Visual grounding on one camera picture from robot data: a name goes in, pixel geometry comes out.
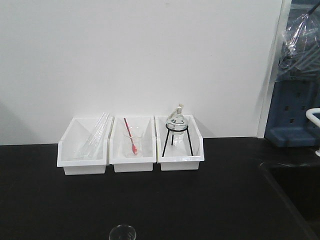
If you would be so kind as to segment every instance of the white wall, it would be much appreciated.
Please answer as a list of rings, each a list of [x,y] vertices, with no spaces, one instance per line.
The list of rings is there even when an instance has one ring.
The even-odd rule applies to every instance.
[[[168,115],[256,136],[280,0],[0,0],[0,145],[73,116]]]

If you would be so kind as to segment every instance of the black countertop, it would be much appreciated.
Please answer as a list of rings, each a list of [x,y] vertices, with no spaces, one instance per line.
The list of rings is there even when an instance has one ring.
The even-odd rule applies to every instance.
[[[107,240],[127,223],[137,240],[314,239],[261,163],[317,162],[315,147],[204,139],[199,170],[66,176],[57,144],[0,147],[1,240]]]

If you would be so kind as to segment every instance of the sink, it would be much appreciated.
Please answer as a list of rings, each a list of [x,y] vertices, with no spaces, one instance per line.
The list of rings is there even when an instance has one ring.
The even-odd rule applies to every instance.
[[[320,165],[277,164],[264,167],[268,172],[266,178],[292,214],[296,219],[302,216],[307,223],[305,229],[313,235],[311,239],[316,236],[320,239]]]

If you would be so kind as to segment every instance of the glass beaker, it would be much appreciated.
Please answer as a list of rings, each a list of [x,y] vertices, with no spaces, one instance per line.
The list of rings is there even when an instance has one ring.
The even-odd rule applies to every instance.
[[[121,224],[111,229],[109,240],[135,240],[136,230],[127,224]]]
[[[129,126],[124,130],[123,153],[127,158],[143,156],[143,130],[138,126]]]

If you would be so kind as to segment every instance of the plastic storage tray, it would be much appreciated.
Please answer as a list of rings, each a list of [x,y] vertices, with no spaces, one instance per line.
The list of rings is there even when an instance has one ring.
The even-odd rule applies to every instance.
[[[75,117],[58,143],[57,167],[63,167],[65,175],[104,174],[108,165],[108,136],[112,127],[111,116],[108,116],[106,130],[96,159],[74,159],[75,151],[80,149],[93,131],[99,118]]]
[[[308,109],[319,107],[319,86],[315,82],[276,82],[265,138],[278,147],[319,145],[320,128],[306,118]]]
[[[172,133],[170,132],[165,154],[164,157],[162,157],[168,133],[166,128],[167,117],[168,116],[155,117],[157,162],[161,164],[161,170],[197,170],[199,168],[199,162],[205,160],[204,145],[203,138],[192,115],[185,115],[184,117],[188,120],[193,156],[191,156],[188,135],[185,131],[181,135],[174,136],[173,145],[171,145]]]
[[[152,171],[157,162],[155,120],[153,116],[126,117],[130,127],[143,129],[142,157],[126,157],[123,151],[126,125],[123,117],[115,117],[110,136],[110,164],[116,173]]]

